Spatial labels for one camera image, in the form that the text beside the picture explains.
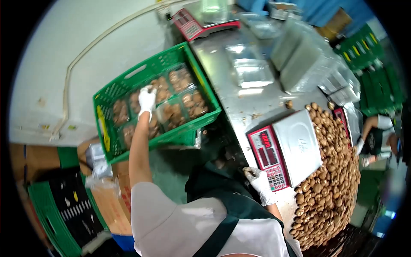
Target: cardboard box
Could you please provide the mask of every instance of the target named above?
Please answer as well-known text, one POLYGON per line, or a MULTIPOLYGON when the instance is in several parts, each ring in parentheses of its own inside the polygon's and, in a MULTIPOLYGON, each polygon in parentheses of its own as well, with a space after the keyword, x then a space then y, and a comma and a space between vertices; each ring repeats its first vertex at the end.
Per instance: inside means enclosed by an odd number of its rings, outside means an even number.
POLYGON ((26 146, 25 148, 24 154, 24 145, 10 144, 12 169, 16 181, 24 179, 24 166, 26 166, 27 181, 35 181, 45 171, 60 168, 57 147, 26 146))
POLYGON ((324 27, 316 27, 315 30, 321 36, 332 41, 345 28, 345 26, 351 23, 351 21, 351 17, 344 11, 344 9, 339 8, 337 13, 324 27))
MULTIPOLYGON (((100 142, 99 139, 89 140, 77 148, 81 172, 89 176, 91 170, 87 167, 85 151, 90 144, 100 142)), ((114 190, 91 190, 94 200, 103 216, 104 221, 113 234, 131 236, 131 188, 128 175, 128 161, 115 163, 111 166, 113 174, 117 176, 120 185, 121 197, 117 198, 114 190)))
POLYGON ((122 198, 114 190, 91 190, 104 221, 113 234, 131 236, 130 212, 122 198))

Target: wire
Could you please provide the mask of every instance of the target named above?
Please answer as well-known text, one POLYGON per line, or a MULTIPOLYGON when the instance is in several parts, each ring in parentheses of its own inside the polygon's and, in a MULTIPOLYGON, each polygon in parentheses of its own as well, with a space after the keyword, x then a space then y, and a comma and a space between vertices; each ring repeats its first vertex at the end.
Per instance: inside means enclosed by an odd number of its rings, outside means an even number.
POLYGON ((179 2, 184 2, 188 0, 163 0, 161 2, 158 2, 157 4, 150 5, 138 12, 135 12, 128 17, 120 20, 113 26, 111 26, 109 29, 104 31, 100 36, 98 36, 96 39, 94 39, 67 67, 67 72, 66 72, 66 79, 64 81, 64 90, 63 90, 63 119, 60 119, 57 125, 54 127, 51 137, 49 141, 53 139, 59 139, 60 138, 60 130, 61 128, 66 124, 66 122, 69 119, 69 103, 68 103, 68 89, 69 89, 69 83, 70 83, 70 76, 71 76, 71 71, 73 67, 77 64, 77 62, 91 49, 93 48, 98 42, 100 42, 103 38, 105 38, 107 35, 118 29, 119 27, 123 26, 129 21, 134 20, 135 18, 148 13, 150 11, 153 11, 155 9, 160 9, 163 10, 164 8, 167 8, 171 4, 176 4, 179 2))

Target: worker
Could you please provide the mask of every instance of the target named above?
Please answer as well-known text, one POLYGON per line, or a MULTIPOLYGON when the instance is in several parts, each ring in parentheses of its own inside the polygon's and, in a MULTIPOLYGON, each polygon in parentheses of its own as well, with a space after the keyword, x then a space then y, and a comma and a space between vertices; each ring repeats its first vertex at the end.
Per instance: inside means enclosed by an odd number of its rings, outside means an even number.
POLYGON ((141 111, 129 156, 136 252, 143 257, 302 257, 299 242, 284 237, 276 206, 281 199, 271 191, 265 171, 250 168, 246 172, 261 205, 244 184, 210 162, 190 174, 185 186, 187 204, 175 204, 153 184, 148 124, 156 90, 149 93, 149 89, 140 91, 141 111))
POLYGON ((366 155, 361 161, 364 167, 377 160, 387 159, 391 154, 399 162, 402 156, 401 141, 395 134, 390 117, 377 115, 365 120, 363 133, 357 144, 356 154, 360 153, 366 155))

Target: stacked green crates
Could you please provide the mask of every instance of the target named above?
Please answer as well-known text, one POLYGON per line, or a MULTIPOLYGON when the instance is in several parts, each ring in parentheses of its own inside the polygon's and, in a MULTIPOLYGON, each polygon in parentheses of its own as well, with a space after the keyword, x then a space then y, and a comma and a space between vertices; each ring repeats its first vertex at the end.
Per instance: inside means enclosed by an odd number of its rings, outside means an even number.
MULTIPOLYGON (((84 184, 85 176, 81 175, 81 179, 84 184)), ((104 221, 90 189, 85 188, 85 190, 98 220, 102 224, 104 230, 109 231, 109 227, 104 221)), ((30 185, 28 187, 28 193, 40 224, 58 253, 63 257, 81 256, 82 249, 70 234, 69 229, 61 217, 49 182, 37 182, 30 185)))
POLYGON ((380 42, 367 24, 345 39, 334 52, 345 60, 352 71, 363 70, 384 56, 380 42))
POLYGON ((361 83, 360 108, 366 116, 399 112, 404 102, 392 64, 358 77, 361 83))
POLYGON ((188 43, 183 42, 173 46, 127 70, 94 95, 93 102, 97 131, 102 145, 105 146, 103 151, 109 164, 125 161, 129 157, 129 151, 121 147, 117 129, 113 124, 110 113, 113 103, 125 96, 130 90, 141 88, 143 82, 149 78, 181 63, 186 63, 189 69, 194 72, 200 84, 198 85, 198 90, 205 96, 205 101, 210 111, 202 117, 151 139, 148 143, 150 150, 159 146, 174 144, 175 140, 177 140, 177 145, 181 145, 181 140, 184 138, 188 139, 186 145, 192 145, 192 138, 195 135, 196 129, 215 121, 221 112, 221 107, 195 60, 188 43))

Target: white latex glove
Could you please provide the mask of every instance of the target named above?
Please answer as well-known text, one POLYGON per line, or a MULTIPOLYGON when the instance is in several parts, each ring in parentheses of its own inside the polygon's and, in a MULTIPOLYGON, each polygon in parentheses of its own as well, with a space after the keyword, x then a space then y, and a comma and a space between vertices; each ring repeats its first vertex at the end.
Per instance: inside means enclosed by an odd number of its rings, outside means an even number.
POLYGON ((363 167, 367 167, 369 165, 369 158, 363 158, 363 161, 361 163, 363 167))
POLYGON ((360 138, 360 140, 358 141, 358 144, 356 145, 357 147, 356 156, 358 156, 361 153, 361 150, 363 149, 364 144, 365 144, 364 140, 360 138))
POLYGON ((151 91, 151 93, 148 92, 149 89, 152 88, 152 85, 148 85, 145 86, 144 88, 142 88, 140 90, 140 95, 139 95, 139 103, 141 106, 141 110, 139 112, 139 119, 140 119, 140 115, 145 112, 148 111, 150 113, 150 120, 148 122, 151 121, 152 118, 152 111, 155 107, 155 97, 157 94, 157 89, 153 89, 151 91))
POLYGON ((250 184, 260 195, 261 205, 266 206, 275 204, 275 195, 271 191, 270 183, 268 182, 267 172, 255 167, 246 167, 242 170, 250 184))

